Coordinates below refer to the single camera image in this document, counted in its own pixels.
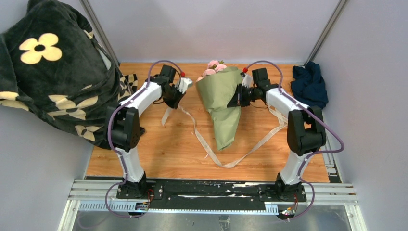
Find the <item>green and peach wrapping paper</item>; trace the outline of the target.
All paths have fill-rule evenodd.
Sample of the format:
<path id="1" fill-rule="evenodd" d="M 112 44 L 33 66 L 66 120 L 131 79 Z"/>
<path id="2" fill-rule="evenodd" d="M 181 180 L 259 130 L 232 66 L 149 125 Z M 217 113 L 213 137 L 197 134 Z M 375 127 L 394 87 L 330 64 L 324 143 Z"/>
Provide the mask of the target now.
<path id="1" fill-rule="evenodd" d="M 226 69 L 197 81 L 198 92 L 213 123 L 216 146 L 222 151 L 234 142 L 241 116 L 241 108 L 227 107 L 238 84 L 242 83 L 237 67 Z"/>

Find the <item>pink fake flower bunch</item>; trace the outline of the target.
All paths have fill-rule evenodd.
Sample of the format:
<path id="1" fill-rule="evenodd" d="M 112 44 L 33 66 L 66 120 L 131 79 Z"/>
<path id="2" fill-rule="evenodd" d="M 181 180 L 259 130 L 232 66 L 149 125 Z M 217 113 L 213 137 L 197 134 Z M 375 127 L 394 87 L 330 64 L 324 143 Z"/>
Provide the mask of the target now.
<path id="1" fill-rule="evenodd" d="M 227 68 L 227 66 L 224 64 L 223 60 L 221 60 L 221 61 L 211 60 L 207 64 L 207 68 L 204 70 L 201 77 L 197 78 L 197 81 L 202 80 L 206 76 L 213 75 L 213 74 L 216 74 L 216 73 L 218 73 L 220 71 L 223 71 L 226 68 Z"/>

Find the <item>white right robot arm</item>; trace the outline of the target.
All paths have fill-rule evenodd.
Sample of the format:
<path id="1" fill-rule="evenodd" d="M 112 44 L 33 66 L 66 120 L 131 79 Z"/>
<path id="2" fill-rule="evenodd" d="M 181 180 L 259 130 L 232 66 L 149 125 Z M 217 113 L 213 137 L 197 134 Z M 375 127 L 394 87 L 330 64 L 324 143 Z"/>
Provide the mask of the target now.
<path id="1" fill-rule="evenodd" d="M 275 195 L 281 201 L 287 201 L 301 189 L 302 168 L 308 163 L 307 155 L 320 150 L 326 143 L 326 130 L 321 124 L 322 111 L 317 106 L 308 106 L 290 96 L 279 84 L 271 84 L 265 68 L 247 74 L 247 68 L 241 72 L 244 80 L 238 84 L 227 107 L 245 107 L 251 102 L 262 100 L 273 106 L 287 119 L 287 144 L 290 149 L 285 167 L 277 175 Z"/>

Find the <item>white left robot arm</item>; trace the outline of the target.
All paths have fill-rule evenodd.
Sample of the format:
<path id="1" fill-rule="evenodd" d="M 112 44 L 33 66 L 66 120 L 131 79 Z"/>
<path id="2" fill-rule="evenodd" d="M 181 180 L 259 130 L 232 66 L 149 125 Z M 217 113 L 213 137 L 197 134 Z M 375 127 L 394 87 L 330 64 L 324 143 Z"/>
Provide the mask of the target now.
<path id="1" fill-rule="evenodd" d="M 147 192 L 147 179 L 140 164 L 137 145 L 142 135 L 141 114 L 159 100 L 169 110 L 177 109 L 192 81 L 177 65 L 163 65 L 159 74 L 148 75 L 144 84 L 129 98 L 106 111 L 106 139 L 117 153 L 123 170 L 123 182 L 118 186 L 118 197 L 141 199 Z"/>

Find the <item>navy blue cloth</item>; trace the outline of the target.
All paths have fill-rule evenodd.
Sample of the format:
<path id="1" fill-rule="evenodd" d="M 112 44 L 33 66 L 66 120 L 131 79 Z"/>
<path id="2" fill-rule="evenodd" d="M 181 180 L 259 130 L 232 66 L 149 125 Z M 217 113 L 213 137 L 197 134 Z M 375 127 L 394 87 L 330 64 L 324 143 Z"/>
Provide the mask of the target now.
<path id="1" fill-rule="evenodd" d="M 309 61 L 304 67 L 292 68 L 294 81 L 290 83 L 293 96 L 309 106 L 323 109 L 329 102 L 320 65 Z"/>

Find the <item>dark floral fleece blanket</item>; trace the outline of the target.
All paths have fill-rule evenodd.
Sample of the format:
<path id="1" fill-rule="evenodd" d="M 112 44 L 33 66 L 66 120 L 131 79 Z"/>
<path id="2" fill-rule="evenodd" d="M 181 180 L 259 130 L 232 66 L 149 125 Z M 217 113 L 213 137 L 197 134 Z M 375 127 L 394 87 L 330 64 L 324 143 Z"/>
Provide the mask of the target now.
<path id="1" fill-rule="evenodd" d="M 30 0 L 0 36 L 0 103 L 109 149 L 107 107 L 137 91 L 96 40 L 88 20 L 57 0 Z"/>

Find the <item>left aluminium frame post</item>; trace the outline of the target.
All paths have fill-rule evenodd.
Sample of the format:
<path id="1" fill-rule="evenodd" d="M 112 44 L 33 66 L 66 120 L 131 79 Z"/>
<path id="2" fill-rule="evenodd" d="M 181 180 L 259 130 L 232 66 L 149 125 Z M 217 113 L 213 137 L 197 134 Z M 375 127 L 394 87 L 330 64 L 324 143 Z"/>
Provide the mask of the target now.
<path id="1" fill-rule="evenodd" d="M 105 50 L 108 52 L 110 57 L 113 59 L 115 64 L 117 66 L 120 66 L 120 62 L 114 52 L 113 47 L 111 46 L 111 43 L 108 40 L 107 35 L 104 32 L 104 29 L 102 25 L 100 24 L 98 17 L 90 3 L 89 0 L 79 0 L 79 3 L 81 4 L 82 8 L 85 11 L 85 14 L 88 16 L 90 23 L 93 25 L 93 28 L 95 30 L 95 33 L 99 37 L 99 41 L 102 43 L 103 47 Z"/>

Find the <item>aluminium frame post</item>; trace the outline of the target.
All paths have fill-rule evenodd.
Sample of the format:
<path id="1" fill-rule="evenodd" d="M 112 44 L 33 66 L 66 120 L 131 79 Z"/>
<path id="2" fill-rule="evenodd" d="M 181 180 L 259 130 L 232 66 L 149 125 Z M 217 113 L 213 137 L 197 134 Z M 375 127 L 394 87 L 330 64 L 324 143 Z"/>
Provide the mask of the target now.
<path id="1" fill-rule="evenodd" d="M 104 32 L 104 29 L 102 25 L 100 24 L 98 17 L 90 3 L 89 0 L 79 0 L 79 3 L 81 4 L 82 8 L 85 11 L 85 14 L 88 16 L 90 23 L 93 25 L 93 28 L 95 30 L 95 33 L 99 37 L 99 41 L 102 43 L 103 47 L 105 50 L 108 52 L 110 57 L 113 59 L 115 64 L 117 66 L 120 66 L 120 62 L 114 52 L 113 47 L 111 46 L 111 43 L 108 40 L 107 35 Z"/>
<path id="2" fill-rule="evenodd" d="M 339 0 L 304 64 L 314 61 L 349 0 Z"/>

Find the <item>right aluminium frame post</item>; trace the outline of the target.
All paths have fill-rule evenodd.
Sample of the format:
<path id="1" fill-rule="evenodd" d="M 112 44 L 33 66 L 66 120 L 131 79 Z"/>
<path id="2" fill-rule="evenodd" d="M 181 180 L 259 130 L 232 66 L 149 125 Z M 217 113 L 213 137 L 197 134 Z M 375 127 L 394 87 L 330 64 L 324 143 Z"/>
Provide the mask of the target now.
<path id="1" fill-rule="evenodd" d="M 314 61 L 349 0 L 339 0 L 304 64 Z"/>

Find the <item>black and aluminium base rail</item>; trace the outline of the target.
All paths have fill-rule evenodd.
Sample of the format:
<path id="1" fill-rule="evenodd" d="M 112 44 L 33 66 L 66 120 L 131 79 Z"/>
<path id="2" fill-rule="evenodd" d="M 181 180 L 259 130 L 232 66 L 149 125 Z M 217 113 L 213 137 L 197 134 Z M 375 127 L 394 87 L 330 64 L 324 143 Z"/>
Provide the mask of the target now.
<path id="1" fill-rule="evenodd" d="M 277 183 L 221 180 L 147 179 L 130 182 L 100 177 L 75 180 L 59 230 L 70 231 L 80 210 L 112 211 L 126 218 L 151 213 L 275 215 L 285 222 L 301 215 L 299 205 L 341 205 L 354 231 L 366 230 L 354 188 L 345 183 L 301 183 L 281 191 Z"/>

